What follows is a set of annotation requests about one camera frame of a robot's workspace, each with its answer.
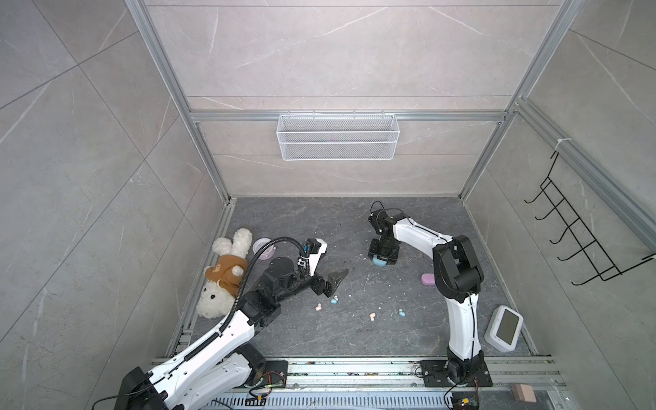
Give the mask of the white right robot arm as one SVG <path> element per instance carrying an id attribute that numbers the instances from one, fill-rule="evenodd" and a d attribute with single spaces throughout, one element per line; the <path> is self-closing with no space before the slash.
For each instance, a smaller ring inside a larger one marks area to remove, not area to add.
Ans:
<path id="1" fill-rule="evenodd" d="M 435 287 L 445 298 L 449 314 L 449 346 L 445 372 L 451 384 L 463 383 L 484 364 L 478 338 L 478 294 L 484 281 L 469 237 L 452 237 L 424 227 L 404 213 L 372 210 L 368 220 L 379 238 L 368 257 L 380 267 L 396 264 L 400 245 L 407 244 L 432 259 Z"/>

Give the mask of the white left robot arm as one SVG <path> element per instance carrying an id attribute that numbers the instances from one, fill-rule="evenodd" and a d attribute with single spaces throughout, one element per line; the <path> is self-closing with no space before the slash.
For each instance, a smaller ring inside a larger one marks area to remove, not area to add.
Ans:
<path id="1" fill-rule="evenodd" d="M 254 384 L 266 360 L 249 341 L 280 315 L 281 302 L 306 289 L 332 297 L 348 273 L 311 276 L 288 258 L 273 259 L 254 290 L 242 296 L 232 319 L 223 319 L 162 365 L 126 374 L 114 407 L 199 409 L 225 391 Z"/>

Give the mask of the teal earbud charging case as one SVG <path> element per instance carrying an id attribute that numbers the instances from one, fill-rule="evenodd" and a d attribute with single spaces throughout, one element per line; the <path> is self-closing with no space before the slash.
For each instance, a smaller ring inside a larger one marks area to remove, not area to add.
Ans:
<path id="1" fill-rule="evenodd" d="M 374 257 L 372 258 L 372 263 L 373 263 L 374 265 L 378 266 L 378 267 L 385 267 L 385 266 L 388 265 L 388 261 L 386 261 L 386 260 L 384 260 L 384 259 L 380 259 L 380 258 L 378 258 L 377 256 L 374 256 Z"/>

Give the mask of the pink earbud charging case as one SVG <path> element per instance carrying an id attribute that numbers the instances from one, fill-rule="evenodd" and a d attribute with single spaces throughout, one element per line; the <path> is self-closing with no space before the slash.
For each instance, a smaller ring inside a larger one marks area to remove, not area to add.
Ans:
<path id="1" fill-rule="evenodd" d="M 433 273 L 423 273 L 420 277 L 420 282 L 422 285 L 429 287 L 436 285 L 435 276 Z"/>

